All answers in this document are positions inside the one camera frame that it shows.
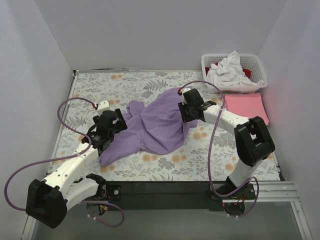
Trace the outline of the purple t shirt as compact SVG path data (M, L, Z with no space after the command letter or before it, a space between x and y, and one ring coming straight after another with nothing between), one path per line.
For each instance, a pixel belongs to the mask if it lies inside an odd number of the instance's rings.
M99 164L106 167L139 151L167 155L180 148L189 130L198 125L197 120L183 122L178 106L181 101L177 88L164 91L147 106L131 100L123 114L127 129L115 134Z

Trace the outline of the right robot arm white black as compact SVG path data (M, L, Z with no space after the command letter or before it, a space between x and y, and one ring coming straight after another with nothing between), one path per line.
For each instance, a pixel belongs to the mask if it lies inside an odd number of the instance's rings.
M239 198L253 179L256 168L275 151L275 144L264 120L259 116L243 117L211 100L204 101L195 88L179 88L177 93L182 97L178 107L183 122L201 120L234 136L239 160L225 183L218 189L213 185L210 189L220 198Z

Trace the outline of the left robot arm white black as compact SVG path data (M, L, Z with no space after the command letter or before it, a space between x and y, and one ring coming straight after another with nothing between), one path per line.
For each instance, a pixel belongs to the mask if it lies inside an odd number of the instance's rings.
M102 200L109 191L102 176L90 173L80 182L76 179L127 125L120 109L104 110L93 120L88 138L78 145L75 156L43 180L33 180L28 187L26 213L52 229L64 220L72 207L88 198Z

